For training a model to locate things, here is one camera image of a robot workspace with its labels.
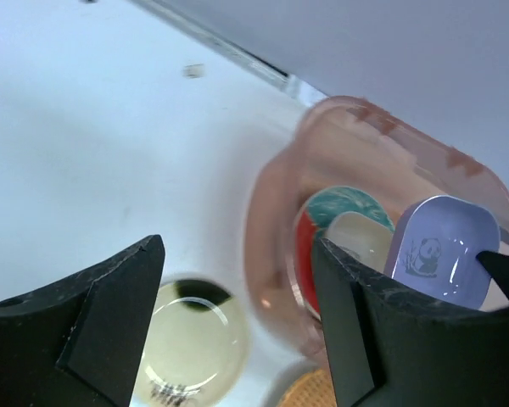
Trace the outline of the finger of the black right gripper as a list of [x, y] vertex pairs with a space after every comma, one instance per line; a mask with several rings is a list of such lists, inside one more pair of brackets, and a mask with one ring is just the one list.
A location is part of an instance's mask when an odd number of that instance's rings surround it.
[[476, 259], [509, 300], [509, 255], [482, 251]]

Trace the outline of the round woven bamboo plate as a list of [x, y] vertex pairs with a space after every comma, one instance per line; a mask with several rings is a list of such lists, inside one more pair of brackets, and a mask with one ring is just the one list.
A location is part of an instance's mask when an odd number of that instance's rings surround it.
[[336, 407], [329, 374], [323, 369], [300, 376], [280, 398], [277, 407]]

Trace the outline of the red and teal plate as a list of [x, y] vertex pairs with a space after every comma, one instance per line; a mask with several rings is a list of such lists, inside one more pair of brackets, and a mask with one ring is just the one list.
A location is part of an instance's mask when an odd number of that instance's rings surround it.
[[314, 318], [320, 318], [311, 265], [314, 242], [324, 237], [331, 222], [345, 212], [360, 213], [377, 221], [394, 232], [394, 222], [383, 206], [368, 193], [347, 186], [322, 189], [302, 205], [294, 221], [295, 226], [295, 277], [305, 307]]

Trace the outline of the purple square dish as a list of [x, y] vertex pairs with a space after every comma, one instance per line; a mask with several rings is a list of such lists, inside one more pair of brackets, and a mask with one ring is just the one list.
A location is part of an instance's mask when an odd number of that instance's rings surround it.
[[499, 224], [486, 208], [433, 196], [399, 218], [383, 273], [433, 298], [480, 309], [491, 276], [477, 255], [498, 251], [500, 241]]

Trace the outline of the cream round plate black mark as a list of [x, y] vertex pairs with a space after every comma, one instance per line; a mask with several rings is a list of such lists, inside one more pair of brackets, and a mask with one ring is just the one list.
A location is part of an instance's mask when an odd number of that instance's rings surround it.
[[241, 376], [249, 345], [242, 305], [224, 287], [167, 282], [157, 292], [133, 398], [145, 406], [214, 406]]

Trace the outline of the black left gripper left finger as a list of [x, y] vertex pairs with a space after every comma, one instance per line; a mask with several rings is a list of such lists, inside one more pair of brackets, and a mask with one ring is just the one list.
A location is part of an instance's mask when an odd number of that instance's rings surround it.
[[159, 235], [0, 302], [0, 406], [127, 406], [165, 261]]

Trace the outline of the pink translucent plastic bin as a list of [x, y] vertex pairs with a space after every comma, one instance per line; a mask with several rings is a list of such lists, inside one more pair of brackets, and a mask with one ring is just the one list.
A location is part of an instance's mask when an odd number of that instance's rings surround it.
[[259, 318], [316, 364], [327, 364], [322, 326], [295, 281], [295, 218], [331, 186], [372, 195], [392, 221], [412, 204], [452, 195], [489, 209], [509, 254], [509, 191], [487, 166], [418, 131], [378, 106], [327, 98], [309, 109], [294, 138], [260, 172], [246, 221], [244, 269]]

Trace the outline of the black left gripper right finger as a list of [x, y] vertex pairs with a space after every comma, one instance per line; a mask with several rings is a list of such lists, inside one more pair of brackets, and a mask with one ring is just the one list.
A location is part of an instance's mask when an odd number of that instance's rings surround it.
[[325, 238], [312, 264], [338, 405], [509, 406], [509, 305], [429, 297]]

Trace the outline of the cream square dish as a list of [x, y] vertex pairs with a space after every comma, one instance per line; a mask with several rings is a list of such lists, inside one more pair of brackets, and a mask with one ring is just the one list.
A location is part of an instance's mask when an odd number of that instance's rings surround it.
[[350, 211], [338, 215], [324, 237], [363, 265], [383, 273], [393, 234], [377, 221]]

